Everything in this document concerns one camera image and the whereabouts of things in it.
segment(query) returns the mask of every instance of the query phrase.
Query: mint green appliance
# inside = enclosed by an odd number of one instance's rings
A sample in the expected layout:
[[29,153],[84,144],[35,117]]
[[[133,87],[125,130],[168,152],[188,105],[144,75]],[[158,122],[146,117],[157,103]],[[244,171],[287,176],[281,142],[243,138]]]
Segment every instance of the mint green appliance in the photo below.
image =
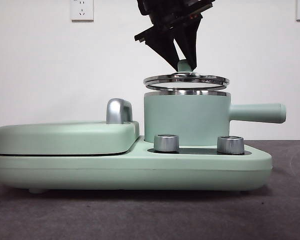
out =
[[78,190],[260,188],[272,157],[229,135],[231,120],[283,123],[282,104],[231,105],[229,81],[194,72],[147,78],[145,136],[128,101],[113,98],[106,121],[0,127],[0,182],[42,193]]

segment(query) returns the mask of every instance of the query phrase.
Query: chrome handle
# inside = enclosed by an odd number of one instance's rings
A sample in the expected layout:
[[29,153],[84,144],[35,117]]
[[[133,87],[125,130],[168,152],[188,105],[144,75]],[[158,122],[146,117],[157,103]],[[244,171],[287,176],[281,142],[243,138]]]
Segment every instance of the chrome handle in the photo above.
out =
[[132,122],[131,103],[121,98],[112,98],[106,107],[106,124],[124,122]]

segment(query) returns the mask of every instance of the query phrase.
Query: appliance foot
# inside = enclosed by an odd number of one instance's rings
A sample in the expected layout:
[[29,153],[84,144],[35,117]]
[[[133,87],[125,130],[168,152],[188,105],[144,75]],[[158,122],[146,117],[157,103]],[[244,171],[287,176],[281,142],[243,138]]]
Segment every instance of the appliance foot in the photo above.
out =
[[47,192],[48,189],[41,189],[41,188],[29,188],[29,193],[31,194],[43,194]]

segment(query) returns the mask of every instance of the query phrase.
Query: silver knob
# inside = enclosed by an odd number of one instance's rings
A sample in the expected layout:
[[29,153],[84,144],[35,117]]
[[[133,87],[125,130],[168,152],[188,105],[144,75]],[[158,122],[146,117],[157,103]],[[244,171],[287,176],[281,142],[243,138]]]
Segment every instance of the silver knob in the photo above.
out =
[[220,136],[217,141],[217,151],[222,154],[244,154],[244,138],[240,136]]
[[179,137],[171,134],[158,134],[154,136],[153,148],[158,152],[178,152]]

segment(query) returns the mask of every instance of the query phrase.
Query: white wall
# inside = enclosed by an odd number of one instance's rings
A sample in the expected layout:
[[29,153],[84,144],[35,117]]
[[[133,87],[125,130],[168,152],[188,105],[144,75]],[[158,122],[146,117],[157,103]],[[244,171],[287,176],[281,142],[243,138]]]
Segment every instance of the white wall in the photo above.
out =
[[[151,26],[136,0],[94,6],[95,22],[73,23],[69,0],[0,0],[0,126],[104,120],[113,97],[143,126],[143,79],[173,69],[134,41]],[[204,14],[196,71],[229,78],[234,104],[287,107],[286,123],[233,122],[233,135],[300,139],[295,12],[295,0],[216,0]]]

